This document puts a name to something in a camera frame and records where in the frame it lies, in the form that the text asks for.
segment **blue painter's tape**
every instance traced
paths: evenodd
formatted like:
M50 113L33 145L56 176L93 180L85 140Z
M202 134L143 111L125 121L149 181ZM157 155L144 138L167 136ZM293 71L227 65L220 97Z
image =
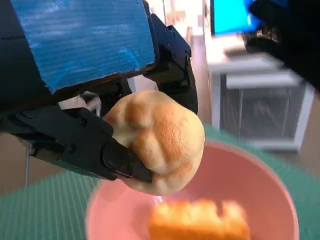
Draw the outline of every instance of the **blue painter's tape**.
M142 0L11 0L51 92L154 63Z

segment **metal mesh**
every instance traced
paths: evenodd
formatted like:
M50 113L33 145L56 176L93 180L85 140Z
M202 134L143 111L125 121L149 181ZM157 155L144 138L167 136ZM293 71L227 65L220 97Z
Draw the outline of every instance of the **metal mesh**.
M222 89L220 128L247 139L292 139L306 88Z

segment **bun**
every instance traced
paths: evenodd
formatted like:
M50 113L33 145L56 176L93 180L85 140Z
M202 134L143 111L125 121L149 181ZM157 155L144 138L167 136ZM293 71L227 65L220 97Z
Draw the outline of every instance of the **bun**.
M204 151L204 127L196 114L165 93L125 96L104 119L112 125L113 137L154 172L152 183L123 179L130 188L162 196L182 189L195 175Z
M160 204L149 219L150 240L250 240L245 211L235 202L222 202L218 215L213 201Z

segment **grid pattern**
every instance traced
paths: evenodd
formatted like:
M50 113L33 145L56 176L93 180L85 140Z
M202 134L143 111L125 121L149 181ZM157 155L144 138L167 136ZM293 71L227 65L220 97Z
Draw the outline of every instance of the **grid pattern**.
M242 148L272 168L293 198L300 240L320 239L319 179L211 126L205 125L205 134L207 140ZM85 211L97 182L95 178L66 172L0 197L0 239L85 240Z
M155 61L142 0L11 0L52 92Z
M247 139L293 139L306 88L225 89L220 127Z

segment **pink bowl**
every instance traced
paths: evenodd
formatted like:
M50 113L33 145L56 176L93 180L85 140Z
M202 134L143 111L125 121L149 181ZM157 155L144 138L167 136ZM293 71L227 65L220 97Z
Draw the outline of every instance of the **pink bowl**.
M293 201L279 178L254 156L224 144L206 143L199 170L181 191L150 196L120 180L102 181L89 201L88 240L148 240L148 216L157 202L235 200L247 212L252 240L299 240Z

